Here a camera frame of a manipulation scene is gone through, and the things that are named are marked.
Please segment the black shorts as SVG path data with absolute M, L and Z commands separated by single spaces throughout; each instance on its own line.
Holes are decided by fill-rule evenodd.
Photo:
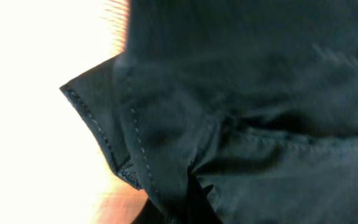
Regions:
M 62 93 L 136 223 L 358 223 L 358 0 L 131 1 Z

